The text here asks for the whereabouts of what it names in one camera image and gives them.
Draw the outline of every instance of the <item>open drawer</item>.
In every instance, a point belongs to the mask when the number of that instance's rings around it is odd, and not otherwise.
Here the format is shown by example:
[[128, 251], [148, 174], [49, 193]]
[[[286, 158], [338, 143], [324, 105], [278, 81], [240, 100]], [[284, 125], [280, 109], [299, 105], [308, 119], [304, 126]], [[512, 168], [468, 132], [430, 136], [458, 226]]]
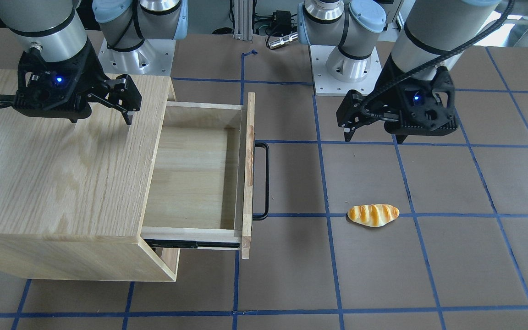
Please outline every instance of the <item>open drawer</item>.
[[249, 258], [254, 102], [253, 93], [245, 106], [168, 102], [141, 230], [151, 247]]

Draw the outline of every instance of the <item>wood grain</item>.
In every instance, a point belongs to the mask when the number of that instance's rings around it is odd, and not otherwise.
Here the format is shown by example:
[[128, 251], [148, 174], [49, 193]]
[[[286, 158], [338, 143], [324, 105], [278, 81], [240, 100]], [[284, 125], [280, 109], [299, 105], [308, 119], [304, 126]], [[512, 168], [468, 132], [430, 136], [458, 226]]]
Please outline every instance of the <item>wood grain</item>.
[[252, 244], [253, 163], [254, 163], [254, 108], [256, 94], [247, 94], [246, 154], [243, 188], [242, 259], [249, 259]]
[[[0, 234], [136, 237], [163, 122], [169, 77], [133, 76], [142, 109], [133, 125], [99, 104], [90, 118], [0, 110]], [[17, 88], [0, 70], [0, 94]]]
[[144, 227], [233, 229], [238, 139], [234, 129], [164, 127]]
[[174, 282], [178, 252], [167, 254], [169, 265], [141, 239], [126, 244], [0, 236], [0, 271], [23, 278]]
[[[99, 104], [90, 118], [0, 110], [0, 270], [59, 280], [176, 280], [178, 249], [161, 257], [140, 230], [169, 77], [133, 77], [143, 105], [127, 126]], [[17, 88], [0, 70], [0, 94]]]
[[241, 110], [232, 104], [168, 102], [164, 126], [239, 128]]

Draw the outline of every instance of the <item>metal bracket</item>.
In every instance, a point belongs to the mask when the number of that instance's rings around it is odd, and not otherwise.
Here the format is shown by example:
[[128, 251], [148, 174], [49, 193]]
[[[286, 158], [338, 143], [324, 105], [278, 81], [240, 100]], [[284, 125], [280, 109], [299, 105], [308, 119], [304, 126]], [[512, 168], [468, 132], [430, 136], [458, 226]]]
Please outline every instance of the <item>metal bracket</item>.
[[370, 94], [373, 91], [376, 81], [382, 71], [380, 59], [376, 48], [369, 57], [369, 67], [367, 76], [360, 82], [347, 83], [339, 81], [327, 71], [325, 63], [335, 46], [310, 46], [311, 67], [313, 70], [313, 81], [315, 83], [315, 94], [322, 96], [345, 96], [348, 90], [355, 89], [362, 95]]
[[111, 59], [112, 50], [107, 49], [107, 40], [103, 39], [101, 44], [101, 51], [99, 52], [99, 62], [103, 67], [105, 73], [128, 73], [129, 75], [150, 75], [150, 76], [170, 76], [172, 69], [172, 61], [174, 60], [174, 49], [176, 47], [176, 40], [159, 40], [148, 39], [153, 48], [156, 50], [158, 57], [148, 65], [141, 67], [135, 71], [124, 71], [119, 67], [113, 65]]
[[253, 13], [252, 0], [233, 0], [233, 16], [235, 17], [233, 37], [235, 39], [252, 41]]

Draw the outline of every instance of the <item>gray robot arm segment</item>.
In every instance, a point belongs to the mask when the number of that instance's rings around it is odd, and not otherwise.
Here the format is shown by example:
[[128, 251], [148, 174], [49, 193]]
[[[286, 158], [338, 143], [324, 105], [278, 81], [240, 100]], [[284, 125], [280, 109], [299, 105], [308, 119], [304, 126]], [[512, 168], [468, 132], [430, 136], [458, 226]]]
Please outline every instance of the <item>gray robot arm segment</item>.
[[46, 62], [72, 58], [87, 41], [71, 0], [0, 0], [0, 18], [25, 52], [39, 44]]
[[299, 40], [339, 46], [344, 56], [367, 58], [386, 23], [384, 9], [371, 0], [306, 0], [299, 5]]
[[184, 39], [187, 0], [94, 0], [93, 12], [107, 43], [116, 50], [141, 46], [144, 39]]

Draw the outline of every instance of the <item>black metal handle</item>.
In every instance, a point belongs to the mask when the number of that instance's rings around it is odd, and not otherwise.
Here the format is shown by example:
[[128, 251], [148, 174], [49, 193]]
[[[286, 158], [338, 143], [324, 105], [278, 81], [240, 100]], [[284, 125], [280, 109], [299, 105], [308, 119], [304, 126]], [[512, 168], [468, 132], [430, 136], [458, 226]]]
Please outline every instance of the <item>black metal handle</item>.
[[255, 142], [254, 146], [266, 150], [266, 200], [264, 201], [264, 213], [252, 215], [253, 221], [260, 221], [268, 217], [268, 206], [270, 204], [270, 148], [264, 142]]

